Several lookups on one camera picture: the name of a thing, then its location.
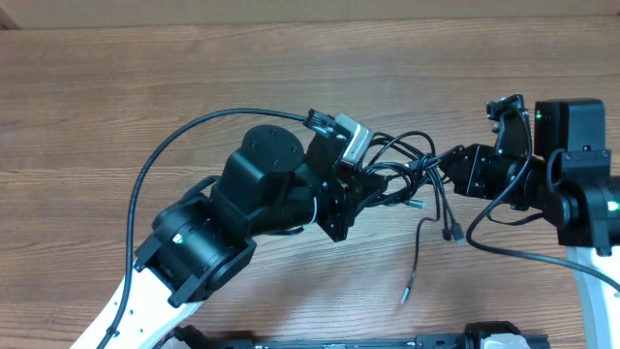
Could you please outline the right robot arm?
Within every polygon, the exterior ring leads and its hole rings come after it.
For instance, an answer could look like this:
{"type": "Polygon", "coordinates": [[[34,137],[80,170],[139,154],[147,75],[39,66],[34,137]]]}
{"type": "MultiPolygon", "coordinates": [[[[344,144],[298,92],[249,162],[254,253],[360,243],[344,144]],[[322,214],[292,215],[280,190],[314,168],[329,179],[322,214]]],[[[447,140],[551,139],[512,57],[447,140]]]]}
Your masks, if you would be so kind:
{"type": "Polygon", "coordinates": [[[538,101],[528,111],[513,94],[486,105],[497,136],[472,144],[440,164],[455,193],[488,200],[467,228],[475,248],[573,271],[586,344],[619,345],[619,178],[605,145],[605,104],[595,98],[538,101]],[[566,258],[493,247],[473,238],[475,227],[498,205],[538,210],[557,232],[566,258]]]}

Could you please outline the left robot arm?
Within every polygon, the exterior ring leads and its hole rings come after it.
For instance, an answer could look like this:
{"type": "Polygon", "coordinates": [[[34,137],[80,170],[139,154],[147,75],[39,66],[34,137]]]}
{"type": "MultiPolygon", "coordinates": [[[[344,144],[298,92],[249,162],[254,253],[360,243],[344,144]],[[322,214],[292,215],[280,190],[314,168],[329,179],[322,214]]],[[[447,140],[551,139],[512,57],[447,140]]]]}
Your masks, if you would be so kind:
{"type": "Polygon", "coordinates": [[[188,190],[152,223],[137,250],[129,298],[116,291],[76,348],[151,348],[252,259],[259,235],[319,225],[334,241],[387,182],[359,168],[372,131],[315,127],[304,147],[291,132],[250,129],[221,175],[188,190]]]}

